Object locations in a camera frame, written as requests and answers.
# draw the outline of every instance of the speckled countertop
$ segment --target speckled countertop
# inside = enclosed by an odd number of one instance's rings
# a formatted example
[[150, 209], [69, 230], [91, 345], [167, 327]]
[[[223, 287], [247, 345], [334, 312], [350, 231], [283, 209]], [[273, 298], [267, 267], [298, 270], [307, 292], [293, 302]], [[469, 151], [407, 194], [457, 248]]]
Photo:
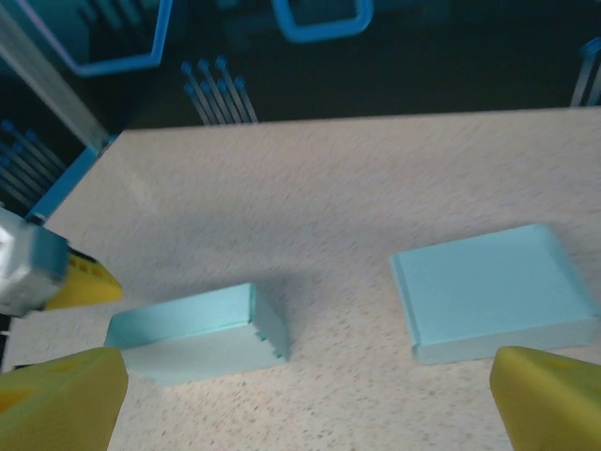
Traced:
[[[541, 221], [601, 294], [601, 111], [126, 132], [49, 223], [125, 300], [18, 321], [6, 364], [252, 280], [290, 327], [289, 365], [175, 388], [132, 375], [112, 451], [507, 451], [491, 361], [412, 360], [388, 256]], [[598, 345], [563, 352], [599, 363]]]

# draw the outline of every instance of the blue handle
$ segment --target blue handle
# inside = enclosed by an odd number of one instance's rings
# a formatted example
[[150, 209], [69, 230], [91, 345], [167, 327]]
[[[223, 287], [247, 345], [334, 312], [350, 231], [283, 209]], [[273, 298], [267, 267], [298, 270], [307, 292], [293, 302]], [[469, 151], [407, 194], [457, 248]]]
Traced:
[[288, 0], [271, 0], [271, 3], [282, 34], [290, 42], [298, 44], [358, 35], [367, 28], [374, 17], [373, 0], [355, 0], [357, 16], [352, 19], [298, 26]]

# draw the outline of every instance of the table surface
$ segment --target table surface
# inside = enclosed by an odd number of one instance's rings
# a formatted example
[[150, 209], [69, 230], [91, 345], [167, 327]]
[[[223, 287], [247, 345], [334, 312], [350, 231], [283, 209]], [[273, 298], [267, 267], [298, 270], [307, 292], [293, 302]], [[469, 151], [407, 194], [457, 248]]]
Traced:
[[[115, 312], [255, 281], [289, 325], [290, 363], [173, 388], [131, 375], [110, 450], [508, 451], [490, 360], [412, 359], [388, 257], [549, 222], [598, 299], [600, 119], [125, 132], [48, 224], [125, 299], [17, 320], [5, 368], [101, 346]], [[561, 353], [601, 363], [598, 345]]]

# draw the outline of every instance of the light blue box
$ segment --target light blue box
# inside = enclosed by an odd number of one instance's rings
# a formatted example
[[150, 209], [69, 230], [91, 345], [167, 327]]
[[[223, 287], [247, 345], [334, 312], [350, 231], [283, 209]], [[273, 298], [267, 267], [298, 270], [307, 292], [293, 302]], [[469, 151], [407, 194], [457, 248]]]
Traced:
[[126, 367], [173, 385], [287, 362], [288, 332], [253, 284], [114, 315], [104, 346]]
[[598, 305], [544, 224], [402, 252], [392, 265], [424, 364], [586, 345], [598, 330]]

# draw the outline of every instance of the blue plastic frame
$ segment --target blue plastic frame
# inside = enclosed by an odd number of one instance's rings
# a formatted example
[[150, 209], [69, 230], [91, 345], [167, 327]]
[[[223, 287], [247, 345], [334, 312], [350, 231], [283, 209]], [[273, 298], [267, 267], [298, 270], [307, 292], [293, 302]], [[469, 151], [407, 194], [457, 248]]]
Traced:
[[374, 17], [373, 0], [355, 0], [357, 16], [352, 19], [298, 26], [288, 0], [271, 0], [271, 4], [282, 34], [290, 42], [298, 44], [359, 35]]
[[167, 29], [169, 27], [173, 0], [161, 0], [159, 3], [159, 15], [154, 31], [152, 51], [149, 54], [137, 54], [134, 56], [126, 56], [124, 58], [109, 59], [86, 64], [79, 64], [71, 57], [60, 40], [36, 13], [36, 10], [31, 6], [29, 0], [16, 0], [16, 2], [41, 35], [46, 38], [50, 46], [60, 56], [63, 62], [80, 77], [93, 77], [111, 73], [149, 69], [155, 68], [161, 64], [162, 51], [167, 39]]

